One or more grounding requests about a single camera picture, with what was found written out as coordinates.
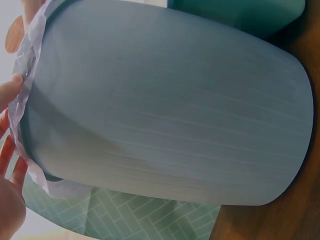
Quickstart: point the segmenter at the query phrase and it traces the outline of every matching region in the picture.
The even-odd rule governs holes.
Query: hand
[[[0,138],[9,127],[8,104],[15,99],[23,85],[19,74],[12,76],[11,81],[0,85]],[[20,157],[9,180],[5,179],[8,165],[14,154],[15,144],[8,135],[0,151],[0,239],[9,240],[21,227],[26,217],[26,204],[22,188],[27,173],[27,164]]]

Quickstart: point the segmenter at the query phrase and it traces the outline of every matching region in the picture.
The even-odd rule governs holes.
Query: teal container
[[[298,18],[305,0],[168,0],[168,8],[267,38]]]

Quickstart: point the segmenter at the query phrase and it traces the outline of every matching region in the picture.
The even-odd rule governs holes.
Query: fingernail
[[[14,74],[12,76],[11,82],[14,82],[15,84],[19,84],[20,85],[20,84],[22,84],[24,82],[24,79],[20,74],[16,73],[16,74]]]

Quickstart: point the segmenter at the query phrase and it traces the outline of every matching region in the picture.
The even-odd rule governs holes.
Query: gray ceramic vase
[[[297,59],[171,9],[53,3],[21,122],[50,178],[226,205],[263,205],[290,185],[314,119]]]

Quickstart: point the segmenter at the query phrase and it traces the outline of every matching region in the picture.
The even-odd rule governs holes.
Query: finger
[[[20,0],[23,6],[24,30],[27,31],[32,19],[45,3],[45,0]]]
[[[23,83],[23,77],[20,74],[14,74],[11,81],[0,85],[0,112],[2,112],[8,104],[16,98]]]
[[[5,109],[0,116],[0,139],[4,136],[9,127],[8,109]]]
[[[15,151],[15,144],[10,135],[4,141],[0,152],[0,177],[5,177],[10,160]]]
[[[22,157],[19,157],[9,181],[12,182],[20,192],[22,192],[22,188],[24,187],[27,170],[28,165],[26,161]]]

